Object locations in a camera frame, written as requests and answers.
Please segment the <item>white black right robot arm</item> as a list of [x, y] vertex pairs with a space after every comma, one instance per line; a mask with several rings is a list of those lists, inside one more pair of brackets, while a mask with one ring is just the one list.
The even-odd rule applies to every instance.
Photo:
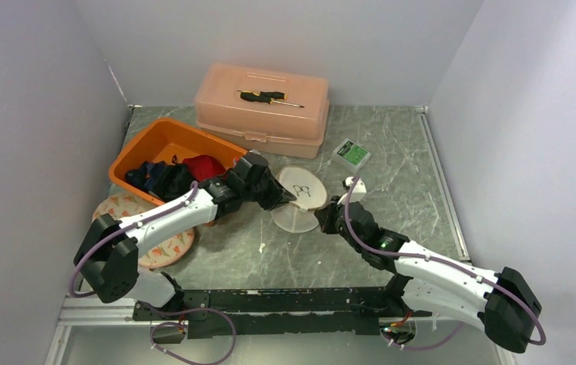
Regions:
[[384, 295], [389, 313], [439, 313], [517, 354], [545, 344], [538, 320], [542, 306], [519, 271], [477, 268], [432, 252], [380, 227], [359, 202], [334, 198], [314, 215], [323, 233], [340, 235], [371, 267], [393, 274], [396, 287]]

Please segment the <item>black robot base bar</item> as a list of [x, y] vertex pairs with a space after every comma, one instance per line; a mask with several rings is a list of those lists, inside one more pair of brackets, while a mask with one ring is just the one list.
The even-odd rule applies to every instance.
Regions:
[[157, 312], [137, 303], [136, 322], [181, 320], [190, 339], [238, 335], [352, 332], [377, 335], [411, 313], [385, 287], [186, 290], [178, 307]]

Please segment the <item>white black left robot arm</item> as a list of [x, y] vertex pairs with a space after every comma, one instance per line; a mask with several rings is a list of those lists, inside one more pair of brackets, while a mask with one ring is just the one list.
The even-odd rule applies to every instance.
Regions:
[[220, 176], [192, 182], [189, 191], [141, 214], [116, 220], [96, 218], [75, 257], [75, 275], [87, 292], [70, 283], [71, 297], [96, 296], [102, 303], [130, 298], [153, 306], [164, 319], [174, 319], [184, 306], [184, 292], [169, 275], [139, 266], [141, 257], [158, 244], [188, 229], [234, 213], [246, 202], [272, 211], [296, 200], [272, 174], [267, 159], [249, 152]]

